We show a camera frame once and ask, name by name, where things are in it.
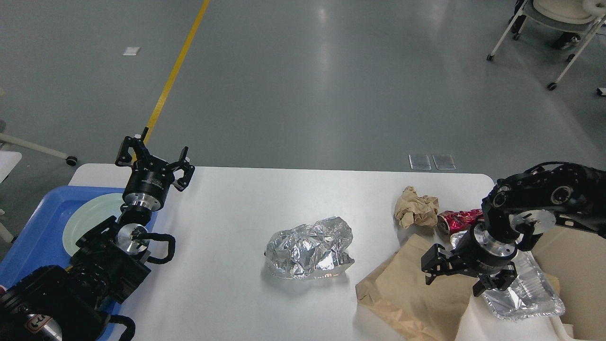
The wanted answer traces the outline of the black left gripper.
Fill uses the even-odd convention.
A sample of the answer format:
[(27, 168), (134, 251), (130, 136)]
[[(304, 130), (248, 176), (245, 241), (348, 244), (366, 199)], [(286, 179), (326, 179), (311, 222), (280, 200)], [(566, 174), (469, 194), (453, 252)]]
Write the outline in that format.
[(153, 171), (152, 156), (144, 143), (148, 132), (149, 128), (145, 127), (140, 135), (123, 139), (116, 156), (116, 166), (131, 169), (123, 192), (124, 203), (158, 211), (164, 207), (171, 185), (179, 192), (188, 188), (195, 166), (187, 157), (189, 148), (184, 146), (179, 159), (167, 164), (167, 172)]

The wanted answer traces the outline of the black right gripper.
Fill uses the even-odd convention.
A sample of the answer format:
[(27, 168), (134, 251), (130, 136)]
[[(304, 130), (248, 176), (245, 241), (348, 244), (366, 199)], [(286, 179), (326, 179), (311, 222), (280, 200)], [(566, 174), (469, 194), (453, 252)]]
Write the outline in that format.
[(473, 296), (478, 297), (487, 290), (505, 291), (511, 286), (518, 277), (513, 263), (516, 255), (515, 242), (496, 240), (484, 223), (478, 223), (464, 233), (452, 252), (433, 244), (420, 264), (428, 286), (439, 276), (461, 273), (478, 277), (472, 286)]

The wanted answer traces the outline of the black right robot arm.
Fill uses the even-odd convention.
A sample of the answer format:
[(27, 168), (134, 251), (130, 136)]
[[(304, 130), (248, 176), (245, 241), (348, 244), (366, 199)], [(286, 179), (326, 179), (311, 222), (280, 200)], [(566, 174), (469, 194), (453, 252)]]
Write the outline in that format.
[(434, 244), (421, 258), (426, 285), (439, 276), (476, 277), (474, 296), (504, 291), (517, 278), (514, 257), (555, 226), (605, 237), (605, 172), (572, 162), (543, 162), (499, 179), (482, 216), (452, 250)]

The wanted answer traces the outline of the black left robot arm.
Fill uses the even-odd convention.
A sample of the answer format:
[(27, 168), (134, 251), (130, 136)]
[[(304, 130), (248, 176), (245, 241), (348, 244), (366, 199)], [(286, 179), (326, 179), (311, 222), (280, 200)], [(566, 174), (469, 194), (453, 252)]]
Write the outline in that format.
[(120, 340), (134, 338), (135, 322), (103, 305), (123, 304), (150, 274), (150, 263), (173, 260), (175, 237), (152, 233), (147, 224), (170, 187), (184, 191), (195, 172), (186, 146), (175, 162), (152, 155), (144, 143), (148, 131), (126, 136), (119, 147), (115, 164), (131, 169), (120, 216), (84, 233), (66, 268), (41, 266), (1, 293), (3, 341), (97, 341), (110, 324), (124, 327)]

